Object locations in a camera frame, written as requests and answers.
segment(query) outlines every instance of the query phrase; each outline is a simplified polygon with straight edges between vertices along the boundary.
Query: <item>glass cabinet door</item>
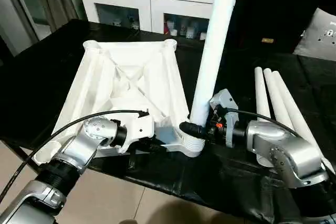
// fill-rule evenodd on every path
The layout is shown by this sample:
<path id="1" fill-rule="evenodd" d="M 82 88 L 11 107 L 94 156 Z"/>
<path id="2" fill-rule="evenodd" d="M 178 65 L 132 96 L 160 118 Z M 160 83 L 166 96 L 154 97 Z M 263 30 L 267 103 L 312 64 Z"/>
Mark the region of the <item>glass cabinet door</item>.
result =
<path id="1" fill-rule="evenodd" d="M 203 40 L 212 6 L 180 0 L 151 0 L 152 31 Z"/>
<path id="2" fill-rule="evenodd" d="M 151 31 L 150 0 L 83 0 L 88 20 Z"/>

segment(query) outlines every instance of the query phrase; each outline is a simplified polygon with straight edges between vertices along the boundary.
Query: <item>gray bracket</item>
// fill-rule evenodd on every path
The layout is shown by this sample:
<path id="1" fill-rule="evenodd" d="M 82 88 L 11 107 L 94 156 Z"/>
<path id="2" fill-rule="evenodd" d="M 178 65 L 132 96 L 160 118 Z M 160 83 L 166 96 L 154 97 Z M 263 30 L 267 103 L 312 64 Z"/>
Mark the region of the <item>gray bracket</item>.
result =
<path id="1" fill-rule="evenodd" d="M 219 93 L 215 94 L 210 100 L 210 106 L 214 110 L 217 105 L 221 105 L 223 108 L 238 109 L 237 103 L 233 100 L 230 92 L 227 89 L 220 90 Z M 233 129 L 235 123 L 239 121 L 238 113 L 228 112 L 224 116 L 226 120 L 226 146 L 233 148 Z"/>

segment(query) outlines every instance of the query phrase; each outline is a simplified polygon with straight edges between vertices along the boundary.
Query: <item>black cable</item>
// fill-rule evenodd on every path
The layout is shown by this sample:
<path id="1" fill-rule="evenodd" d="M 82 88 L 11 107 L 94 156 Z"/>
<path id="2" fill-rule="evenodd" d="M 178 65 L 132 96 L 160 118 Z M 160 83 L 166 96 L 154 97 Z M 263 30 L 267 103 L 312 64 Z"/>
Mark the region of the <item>black cable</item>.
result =
<path id="1" fill-rule="evenodd" d="M 292 130 L 291 128 L 285 126 L 282 123 L 279 123 L 275 120 L 273 120 L 272 118 L 268 118 L 267 116 L 258 114 L 258 113 L 253 113 L 253 112 L 248 112 L 248 111 L 244 111 L 244 110 L 236 110 L 236 109 L 232 109 L 232 108 L 225 108 L 224 110 L 228 111 L 228 112 L 236 112 L 236 113 L 240 113 L 240 114 L 245 114 L 245 115 L 250 115 L 250 116 L 256 116 L 258 118 L 262 118 L 264 120 L 267 120 L 273 124 L 276 124 L 282 128 L 284 128 L 285 130 L 287 130 L 288 132 L 290 132 L 291 134 L 293 134 L 294 136 L 300 137 L 302 138 L 297 132 L 295 132 L 294 130 Z"/>
<path id="2" fill-rule="evenodd" d="M 82 118 L 79 118 L 71 123 L 68 123 L 67 125 L 65 125 L 64 127 L 60 128 L 58 131 L 56 131 L 53 135 L 51 135 L 48 139 L 46 139 L 37 149 L 33 150 L 29 156 L 26 158 L 26 160 L 24 160 L 22 162 L 22 164 L 19 166 L 19 168 L 16 170 L 16 172 L 13 174 L 13 176 L 11 177 L 11 179 L 9 180 L 9 182 L 7 183 L 7 185 L 5 186 L 5 188 L 3 189 L 3 191 L 0 194 L 0 204 L 3 201 L 3 199 L 5 198 L 8 190 L 10 189 L 10 187 L 12 186 L 13 182 L 16 180 L 17 176 L 20 174 L 20 172 L 23 170 L 23 168 L 27 165 L 27 163 L 31 160 L 31 158 L 45 145 L 47 144 L 51 139 L 53 139 L 55 136 L 57 136 L 58 134 L 60 134 L 61 132 L 63 132 L 64 130 L 66 130 L 67 128 L 73 126 L 76 123 L 82 122 L 86 119 L 89 118 L 93 118 L 95 116 L 100 116 L 100 115 L 107 115 L 107 114 L 115 114 L 115 113 L 138 113 L 139 116 L 142 115 L 147 115 L 147 112 L 141 111 L 141 110 L 112 110 L 112 111 L 104 111 L 104 112 L 99 112 L 99 113 L 95 113 L 95 114 L 91 114 L 91 115 L 87 115 L 87 116 L 83 116 Z"/>

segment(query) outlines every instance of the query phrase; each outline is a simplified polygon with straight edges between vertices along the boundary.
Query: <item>black connector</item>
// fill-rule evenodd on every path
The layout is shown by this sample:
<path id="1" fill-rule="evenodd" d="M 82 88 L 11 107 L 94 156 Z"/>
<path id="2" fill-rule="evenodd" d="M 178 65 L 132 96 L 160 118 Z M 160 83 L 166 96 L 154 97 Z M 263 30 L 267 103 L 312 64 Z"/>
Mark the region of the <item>black connector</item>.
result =
<path id="1" fill-rule="evenodd" d="M 180 123 L 180 130 L 196 138 L 207 138 L 206 129 L 194 123 L 182 122 Z"/>

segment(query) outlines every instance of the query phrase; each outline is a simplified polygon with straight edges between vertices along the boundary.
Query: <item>label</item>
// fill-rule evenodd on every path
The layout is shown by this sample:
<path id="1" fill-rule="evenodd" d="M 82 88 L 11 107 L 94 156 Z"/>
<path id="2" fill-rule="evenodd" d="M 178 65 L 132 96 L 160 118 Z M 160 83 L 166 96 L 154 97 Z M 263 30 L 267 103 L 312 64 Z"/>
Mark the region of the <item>label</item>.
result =
<path id="1" fill-rule="evenodd" d="M 263 43 L 273 43 L 274 42 L 274 39 L 269 39 L 269 38 L 262 38 L 261 42 Z"/>

